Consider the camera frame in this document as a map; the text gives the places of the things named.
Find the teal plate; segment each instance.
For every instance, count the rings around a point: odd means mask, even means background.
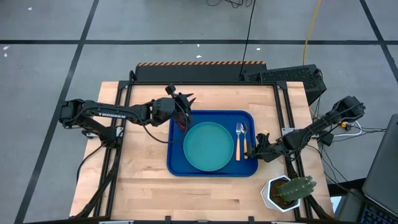
[[[188,162],[207,172],[223,168],[234,153],[234,141],[228,130],[212,122],[194,126],[185,136],[183,145]]]

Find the gray floor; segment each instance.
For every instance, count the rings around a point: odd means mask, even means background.
[[[366,0],[385,40],[398,40],[394,0]],[[0,1],[1,40],[78,40],[93,0]],[[316,0],[258,0],[251,40],[303,40]],[[88,40],[239,39],[247,36],[251,8],[205,0],[99,0]],[[377,40],[357,0],[324,0],[312,40]],[[76,45],[0,44],[0,220],[14,222]],[[398,46],[389,45],[398,58]],[[67,99],[97,99],[102,81],[127,78],[139,62],[241,60],[244,45],[85,45]],[[248,45],[247,60],[268,68],[302,63],[302,45]],[[361,125],[386,127],[398,112],[398,84],[379,45],[310,45],[307,63],[324,74],[328,91],[320,113],[346,95],[366,106]],[[349,180],[367,175],[381,134],[336,142],[326,149]],[[86,139],[57,126],[25,222],[67,218]],[[325,166],[328,174],[331,170]]]

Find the white cable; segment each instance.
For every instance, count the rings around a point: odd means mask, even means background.
[[[362,134],[362,127],[361,127],[361,125],[360,125],[357,121],[355,121],[355,123],[358,125],[358,128],[359,128],[359,132],[358,132],[358,133],[356,133],[356,134],[338,134],[338,135],[335,135],[335,137],[357,136],[357,135]]]

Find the wooden table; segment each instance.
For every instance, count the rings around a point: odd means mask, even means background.
[[[103,82],[98,101],[114,103],[117,82]],[[197,97],[193,110],[244,110],[254,118],[256,133],[270,132],[270,141],[280,137],[280,127],[271,86],[203,86],[179,85],[177,92],[194,93]],[[165,86],[133,86],[130,105],[142,104],[167,96]],[[290,102],[297,128],[309,125],[312,120],[302,83],[288,83]],[[287,125],[283,94],[280,100]],[[109,118],[96,118],[109,126]],[[169,122],[148,130],[166,140]],[[100,145],[99,139],[88,140],[85,156]],[[317,147],[315,141],[310,145]],[[81,169],[76,187],[71,215],[76,215],[89,201],[100,179],[105,150],[89,159]],[[333,216],[330,196],[319,153],[310,147],[303,149],[303,167],[306,175],[317,182],[313,196],[324,210]],[[286,173],[284,159],[265,163],[259,161],[257,172],[250,177],[176,177],[166,166],[167,145],[148,136],[141,126],[127,122],[123,151],[111,219],[164,220],[224,220],[256,221],[294,220],[293,211],[280,213],[266,208],[260,191],[269,179]],[[107,193],[104,193],[101,214],[104,214]],[[305,216],[303,203],[301,216]]]

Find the plant pot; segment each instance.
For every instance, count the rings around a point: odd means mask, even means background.
[[[274,179],[271,179],[267,182],[267,184],[264,186],[264,188],[261,190],[261,197],[262,200],[264,201],[265,205],[267,208],[271,208],[274,210],[278,210],[280,212],[287,212],[293,208],[297,208],[300,206],[300,199],[295,200],[286,206],[283,205],[278,205],[276,202],[274,202],[271,199],[271,188],[272,184],[276,183],[278,180],[284,180],[286,182],[290,181],[290,179],[286,175],[282,175],[280,177],[276,177]]]

